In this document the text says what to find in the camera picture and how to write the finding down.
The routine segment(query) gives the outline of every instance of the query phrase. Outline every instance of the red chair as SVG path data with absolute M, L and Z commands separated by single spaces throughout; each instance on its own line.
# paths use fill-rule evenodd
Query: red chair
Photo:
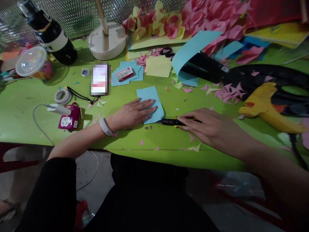
M 3 157 L 4 154 L 15 147 L 24 146 L 24 144 L 18 143 L 0 143 L 0 173 L 12 171 L 20 168 L 26 168 L 29 166 L 37 165 L 39 160 L 35 161 L 11 161 L 11 162 L 4 162 Z

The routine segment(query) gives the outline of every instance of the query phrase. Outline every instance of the left hand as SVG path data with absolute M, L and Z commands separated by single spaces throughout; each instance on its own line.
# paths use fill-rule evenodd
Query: left hand
M 149 114 L 154 112 L 157 107 L 147 108 L 151 106 L 155 100 L 148 99 L 139 102 L 140 100 L 141 98 L 137 98 L 125 104 L 114 115 L 106 118 L 106 123 L 110 131 L 115 132 L 133 128 L 150 118 Z

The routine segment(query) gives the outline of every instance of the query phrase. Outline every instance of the yellow glue gun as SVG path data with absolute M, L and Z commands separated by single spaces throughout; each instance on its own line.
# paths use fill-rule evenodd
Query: yellow glue gun
M 271 97 L 277 91 L 276 83 L 267 82 L 258 87 L 244 102 L 245 107 L 240 107 L 238 113 L 243 117 L 259 116 L 278 131 L 300 134 L 307 129 L 278 113 L 271 104 Z

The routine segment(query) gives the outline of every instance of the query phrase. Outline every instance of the black bottle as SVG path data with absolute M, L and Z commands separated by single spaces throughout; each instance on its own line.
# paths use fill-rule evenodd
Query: black bottle
M 31 0 L 18 0 L 17 4 L 39 43 L 60 63 L 73 64 L 77 59 L 77 51 L 59 23 Z

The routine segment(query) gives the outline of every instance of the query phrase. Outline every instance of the hand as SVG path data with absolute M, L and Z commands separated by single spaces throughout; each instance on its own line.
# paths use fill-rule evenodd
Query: hand
M 154 112 L 157 106 L 149 109 L 148 107 L 151 106 L 155 100 L 148 99 L 139 102 L 140 100 L 141 98 L 138 98 L 125 104 L 114 115 L 107 117 L 106 123 L 111 132 L 132 128 L 150 118 L 149 114 Z
M 189 120 L 188 117 L 194 117 L 201 123 Z M 206 145 L 238 159 L 250 153 L 252 149 L 264 146 L 244 132 L 231 118 L 207 108 L 195 110 L 177 118 L 187 125 L 180 129 L 194 134 Z

